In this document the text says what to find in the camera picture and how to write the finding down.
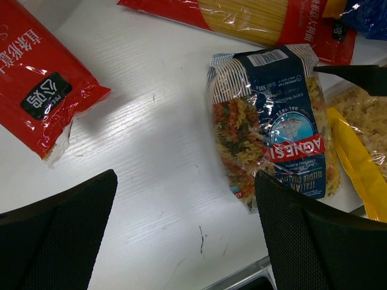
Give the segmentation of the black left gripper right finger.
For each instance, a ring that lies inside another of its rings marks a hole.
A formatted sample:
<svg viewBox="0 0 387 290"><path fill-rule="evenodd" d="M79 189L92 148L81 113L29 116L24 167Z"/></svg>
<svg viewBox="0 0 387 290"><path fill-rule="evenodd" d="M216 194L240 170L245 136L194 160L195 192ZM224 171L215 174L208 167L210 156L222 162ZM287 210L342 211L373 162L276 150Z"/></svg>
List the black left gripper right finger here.
<svg viewBox="0 0 387 290"><path fill-rule="evenodd" d="M278 289L386 289L386 224L309 198L260 170L259 218Z"/></svg>

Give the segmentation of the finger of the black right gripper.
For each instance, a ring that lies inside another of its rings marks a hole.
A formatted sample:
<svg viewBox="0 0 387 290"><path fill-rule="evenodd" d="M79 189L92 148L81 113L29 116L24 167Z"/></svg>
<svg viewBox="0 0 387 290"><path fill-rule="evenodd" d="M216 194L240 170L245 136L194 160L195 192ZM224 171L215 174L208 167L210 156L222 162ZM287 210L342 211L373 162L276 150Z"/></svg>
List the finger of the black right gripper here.
<svg viewBox="0 0 387 290"><path fill-rule="evenodd" d="M362 88L370 96L386 96L386 67L378 65L315 66L313 71L332 74Z"/></svg>

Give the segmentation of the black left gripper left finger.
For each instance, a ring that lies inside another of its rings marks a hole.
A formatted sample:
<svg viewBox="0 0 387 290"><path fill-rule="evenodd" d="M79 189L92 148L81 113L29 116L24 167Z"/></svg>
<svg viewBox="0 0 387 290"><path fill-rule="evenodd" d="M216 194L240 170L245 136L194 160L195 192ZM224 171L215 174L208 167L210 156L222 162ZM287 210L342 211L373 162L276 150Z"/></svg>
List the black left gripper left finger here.
<svg viewBox="0 0 387 290"><path fill-rule="evenodd" d="M1 214L1 289L87 289L116 190L109 169Z"/></svg>

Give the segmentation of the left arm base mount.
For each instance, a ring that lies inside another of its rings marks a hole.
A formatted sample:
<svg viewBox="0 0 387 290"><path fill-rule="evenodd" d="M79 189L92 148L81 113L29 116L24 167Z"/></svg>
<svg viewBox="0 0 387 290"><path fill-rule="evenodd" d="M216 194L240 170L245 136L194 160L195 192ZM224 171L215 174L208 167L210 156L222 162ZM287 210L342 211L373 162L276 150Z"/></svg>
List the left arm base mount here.
<svg viewBox="0 0 387 290"><path fill-rule="evenodd" d="M205 289L276 289L269 256L211 284Z"/></svg>

